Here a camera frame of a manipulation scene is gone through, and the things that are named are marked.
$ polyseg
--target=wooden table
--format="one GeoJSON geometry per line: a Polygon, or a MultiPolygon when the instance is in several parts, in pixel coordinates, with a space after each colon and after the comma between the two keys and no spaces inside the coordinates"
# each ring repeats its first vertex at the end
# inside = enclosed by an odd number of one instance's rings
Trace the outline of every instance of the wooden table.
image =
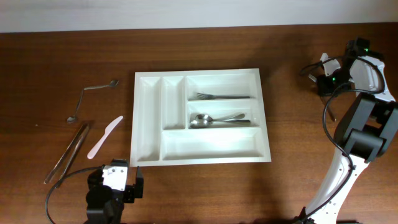
{"type": "MultiPolygon", "coordinates": [[[[341,55],[361,36],[385,55],[398,97],[398,24],[267,26],[0,34],[1,223],[47,223],[43,181],[81,122],[93,126],[71,171],[129,159],[134,73],[259,68],[272,162],[143,167],[144,198],[126,205],[126,223],[252,223],[293,218],[314,197],[333,157],[314,84],[299,77],[323,52],[341,55]],[[67,124],[84,86],[80,123],[67,124]],[[98,155],[86,155],[119,115],[98,155]]],[[[354,96],[332,106],[341,118],[354,96]]],[[[336,124],[328,120],[333,131],[336,124]]],[[[398,140],[372,162],[349,193],[340,219],[398,220],[398,140]]],[[[129,184],[135,169],[130,170],[129,184]]],[[[50,199],[58,223],[86,220],[87,174],[68,179],[50,199]]]]}

